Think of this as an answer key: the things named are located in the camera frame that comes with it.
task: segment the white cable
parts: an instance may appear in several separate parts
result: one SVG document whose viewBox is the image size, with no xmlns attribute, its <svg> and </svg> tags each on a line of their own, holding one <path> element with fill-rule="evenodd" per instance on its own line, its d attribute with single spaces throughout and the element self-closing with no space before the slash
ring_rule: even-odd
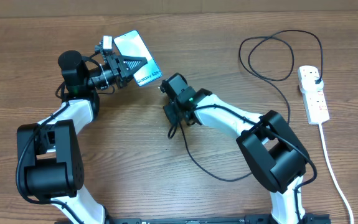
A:
<svg viewBox="0 0 358 224">
<path fill-rule="evenodd" d="M 323 144 L 324 157 L 326 158 L 329 173 L 330 173 L 330 175 L 332 177 L 332 181 L 334 181 L 336 190 L 338 191 L 339 195 L 341 195 L 341 198 L 342 198 L 343 202 L 346 205 L 347 211 L 349 212 L 349 217 L 350 217 L 351 224 L 353 224 L 354 223 L 354 218 L 353 218 L 353 212 L 352 212 L 351 205 L 349 205 L 349 202 L 346 200 L 345 195 L 343 194 L 341 188 L 339 187 L 339 184 L 338 184 L 338 182 L 336 181 L 336 178 L 335 178 L 334 171 L 332 170 L 331 163 L 329 162 L 328 152 L 327 152 L 327 147 L 326 147 L 326 140 L 324 138 L 323 126 L 322 126 L 321 123 L 318 124 L 318 128 L 320 130 L 321 144 Z"/>
</svg>

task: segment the wall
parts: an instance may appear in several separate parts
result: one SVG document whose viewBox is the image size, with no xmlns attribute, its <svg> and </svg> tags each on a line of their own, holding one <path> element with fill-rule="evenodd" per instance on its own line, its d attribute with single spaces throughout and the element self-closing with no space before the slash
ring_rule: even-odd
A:
<svg viewBox="0 0 358 224">
<path fill-rule="evenodd" d="M 0 0 L 0 17 L 358 10 L 358 0 Z"/>
</svg>

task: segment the black cable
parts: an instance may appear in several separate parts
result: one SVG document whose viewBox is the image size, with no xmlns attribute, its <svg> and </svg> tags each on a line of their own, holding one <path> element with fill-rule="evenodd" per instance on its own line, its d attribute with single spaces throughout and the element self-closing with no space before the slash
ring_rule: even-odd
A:
<svg viewBox="0 0 358 224">
<path fill-rule="evenodd" d="M 316 38 L 316 40 L 318 41 L 318 44 L 320 46 L 320 54 L 321 54 L 321 73 L 320 73 L 320 77 L 319 79 L 316 80 L 316 84 L 320 83 L 321 80 L 323 79 L 323 65 L 324 65 L 324 57 L 323 57 L 323 47 L 321 45 L 321 41 L 318 39 L 318 37 L 314 34 L 312 34 L 311 32 L 308 32 L 308 31 L 304 31 L 304 30 L 283 30 L 283 31 L 279 31 L 273 35 L 270 35 L 270 36 L 261 36 L 261 37 L 250 37 L 250 38 L 247 38 L 245 40 L 243 40 L 240 44 L 240 48 L 238 50 L 238 57 L 240 59 L 240 62 L 242 64 L 242 66 L 244 67 L 244 69 L 251 73 L 252 75 L 256 76 L 257 78 L 260 78 L 261 80 L 269 83 L 272 87 L 274 87 L 278 93 L 283 97 L 285 103 L 286 103 L 286 107 L 288 109 L 288 119 L 287 119 L 287 123 L 289 124 L 290 123 L 290 117 L 291 117 L 291 107 L 290 107 L 290 103 L 288 102 L 288 100 L 286 99 L 285 95 L 283 94 L 283 92 L 281 92 L 281 90 L 275 86 L 274 84 L 272 84 L 271 81 L 284 81 L 286 80 L 288 77 L 290 77 L 290 75 L 292 74 L 292 71 L 293 71 L 293 67 L 294 67 L 294 53 L 293 53 L 293 49 L 292 47 L 290 46 L 289 43 L 287 43 L 285 40 L 282 40 L 282 39 L 279 39 L 277 37 L 274 37 L 275 35 L 278 35 L 280 33 L 283 33 L 283 32 L 303 32 L 303 33 L 306 33 L 306 34 L 310 34 L 312 35 L 314 38 Z M 242 61 L 242 57 L 241 57 L 241 49 L 242 49 L 242 45 L 248 41 L 248 40 L 253 40 L 253 39 L 263 39 L 261 42 L 259 42 L 258 44 L 256 44 L 256 46 L 254 46 L 254 48 L 252 48 L 251 52 L 249 53 L 248 55 L 248 66 L 250 67 L 250 70 L 245 66 L 244 62 Z M 270 39 L 274 39 L 274 40 L 279 40 L 281 41 L 282 43 L 286 44 L 288 46 L 288 48 L 290 49 L 291 51 L 291 57 L 292 57 L 292 64 L 291 64 L 291 70 L 289 72 L 289 74 L 287 76 L 285 76 L 284 78 L 280 78 L 280 79 L 274 79 L 274 78 L 268 78 L 268 77 L 265 77 L 263 75 L 260 75 L 255 69 L 253 69 L 252 65 L 251 65 L 251 62 L 250 62 L 250 58 L 251 58 L 251 54 L 256 50 L 256 48 L 261 45 L 262 43 L 264 43 L 265 41 L 267 40 L 270 40 Z"/>
<path fill-rule="evenodd" d="M 100 93 L 98 92 L 98 94 L 106 94 L 106 95 L 112 95 L 115 93 L 115 87 L 113 85 L 110 85 L 110 87 L 112 87 L 112 92 L 111 93 Z"/>
<path fill-rule="evenodd" d="M 190 156 L 191 160 L 200 168 L 202 169 L 205 173 L 209 174 L 211 177 L 213 178 L 216 178 L 218 180 L 221 180 L 221 181 L 225 181 L 225 182 L 235 182 L 235 181 L 238 181 L 238 180 L 242 180 L 246 177 L 248 177 L 249 175 L 251 175 L 252 173 L 248 173 L 248 174 L 245 174 L 243 175 L 242 177 L 237 177 L 235 179 L 225 179 L 225 178 L 221 178 L 221 177 L 217 177 L 216 175 L 212 174 L 211 172 L 207 171 L 205 168 L 203 168 L 201 165 L 198 164 L 197 161 L 195 161 L 195 159 L 193 158 L 193 156 L 191 155 L 190 153 L 190 150 L 189 150 L 189 146 L 187 145 L 187 140 L 186 140 L 186 135 L 184 134 L 184 130 L 183 130 L 183 127 L 181 125 L 181 123 L 179 122 L 179 126 L 180 126 L 180 129 L 181 129 L 181 133 L 183 135 L 183 139 L 184 139 L 184 144 L 186 145 L 186 150 L 187 150 L 187 153 L 188 155 Z"/>
<path fill-rule="evenodd" d="M 177 108 L 177 101 L 175 100 L 174 102 L 175 102 L 175 103 L 174 103 L 174 106 Z M 233 113 L 233 114 L 234 114 L 235 116 L 237 116 L 238 118 L 240 118 L 240 119 L 242 119 L 242 120 L 244 120 L 244 121 L 247 121 L 247 122 L 249 121 L 250 123 L 255 124 L 254 122 L 250 121 L 249 119 L 244 118 L 243 116 L 240 116 L 240 115 L 237 114 L 236 112 L 234 112 L 234 111 L 232 111 L 232 110 L 230 110 L 230 109 L 228 109 L 228 108 L 226 108 L 226 107 L 224 107 L 224 106 L 220 106 L 220 105 L 200 106 L 200 107 L 198 107 L 198 108 L 192 110 L 190 113 L 194 112 L 195 110 L 200 110 L 200 109 L 210 108 L 210 107 L 213 107 L 213 108 L 222 108 L 222 109 L 224 109 L 224 110 L 228 110 L 229 112 Z M 189 146 L 188 146 L 188 143 L 187 143 L 186 135 L 184 134 L 184 130 L 183 130 L 183 127 L 182 127 L 182 125 L 181 125 L 180 122 L 181 122 L 181 118 L 180 118 L 179 116 L 177 116 L 176 123 L 173 124 L 173 125 L 171 126 L 171 128 L 169 129 L 169 131 L 167 132 L 167 137 L 168 137 L 169 139 L 173 138 L 173 136 L 174 136 L 175 133 L 176 133 L 177 127 L 180 126 L 181 133 L 182 133 L 182 135 L 183 135 L 184 144 L 185 144 L 185 146 L 186 146 L 186 150 L 187 150 L 187 153 L 188 153 L 189 157 L 190 157 L 191 160 L 192 160 L 200 169 L 202 169 L 205 173 L 207 173 L 208 175 L 210 175 L 211 177 L 213 177 L 213 178 L 215 178 L 215 179 L 217 179 L 217 180 L 221 180 L 221 181 L 224 181 L 224 182 L 235 182 L 235 181 L 238 181 L 238 180 L 242 180 L 242 179 L 244 179 L 244 178 L 246 178 L 246 177 L 248 177 L 248 176 L 250 176 L 250 175 L 252 174 L 252 173 L 250 172 L 250 173 L 247 173 L 247 174 L 245 174 L 245 175 L 243 175 L 243 176 L 241 176 L 241 177 L 237 177 L 237 178 L 234 178 L 234 179 L 225 179 L 225 178 L 218 177 L 218 176 L 212 174 L 211 172 L 207 171 L 207 170 L 206 170 L 205 168 L 203 168 L 203 167 L 193 158 L 193 156 L 191 155 L 190 150 L 189 150 Z"/>
<path fill-rule="evenodd" d="M 65 82 L 62 82 L 61 85 L 57 88 L 57 90 L 55 91 L 55 96 L 58 98 L 58 99 L 63 99 L 64 97 L 64 90 L 63 88 L 65 88 Z"/>
<path fill-rule="evenodd" d="M 100 69 L 100 71 L 103 71 L 103 68 L 101 67 L 100 63 L 98 63 L 96 60 L 92 59 L 91 57 L 86 57 L 86 56 L 82 56 L 82 60 L 84 62 L 91 62 L 95 65 L 97 65 L 97 67 Z"/>
<path fill-rule="evenodd" d="M 98 53 L 94 53 L 94 54 L 92 54 L 91 56 L 89 56 L 89 58 L 92 58 L 92 57 L 94 57 L 94 56 L 96 56 L 96 55 L 98 55 L 99 54 L 99 52 Z"/>
</svg>

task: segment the black bracket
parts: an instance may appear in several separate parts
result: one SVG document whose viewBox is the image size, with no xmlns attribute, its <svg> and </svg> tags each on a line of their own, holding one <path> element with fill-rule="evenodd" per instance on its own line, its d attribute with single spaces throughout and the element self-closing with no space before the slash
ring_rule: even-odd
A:
<svg viewBox="0 0 358 224">
<path fill-rule="evenodd" d="M 195 92 L 179 73 L 163 80 L 159 89 L 169 97 L 169 103 L 163 106 L 163 109 L 171 124 L 176 124 L 179 119 L 183 119 L 187 124 L 191 120 L 201 124 L 193 115 L 192 109 L 206 96 L 210 96 L 211 91 L 202 88 Z"/>
<path fill-rule="evenodd" d="M 261 116 L 259 123 L 250 130 L 243 131 L 237 138 L 237 144 L 259 183 L 270 192 L 279 191 L 283 194 L 295 178 L 306 172 L 306 161 L 280 140 L 270 150 L 266 149 L 263 140 L 275 138 L 265 131 L 266 128 L 294 144 L 304 155 L 309 157 L 309 154 L 288 123 L 275 111 L 269 111 Z"/>
<path fill-rule="evenodd" d="M 115 77 L 118 89 L 128 85 L 128 82 L 133 79 L 133 75 L 148 63 L 145 57 L 130 57 L 115 53 L 106 56 L 106 61 Z"/>
<path fill-rule="evenodd" d="M 17 130 L 18 158 L 38 124 L 22 125 Z M 38 159 L 55 146 L 55 158 Z M 82 188 L 85 173 L 73 121 L 63 120 L 44 126 L 30 143 L 24 156 L 19 184 L 24 194 L 39 201 L 52 197 L 75 197 Z"/>
</svg>

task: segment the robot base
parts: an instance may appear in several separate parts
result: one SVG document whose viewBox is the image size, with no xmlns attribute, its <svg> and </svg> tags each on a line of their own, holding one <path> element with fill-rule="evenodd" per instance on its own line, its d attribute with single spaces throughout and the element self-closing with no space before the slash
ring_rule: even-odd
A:
<svg viewBox="0 0 358 224">
<path fill-rule="evenodd" d="M 55 224 L 70 224 L 71 222 L 56 222 Z M 238 218 L 171 218 L 141 220 L 139 218 L 114 218 L 113 224 L 277 224 L 270 214 L 246 215 Z M 331 224 L 329 215 L 313 215 L 307 213 L 302 224 Z"/>
</svg>

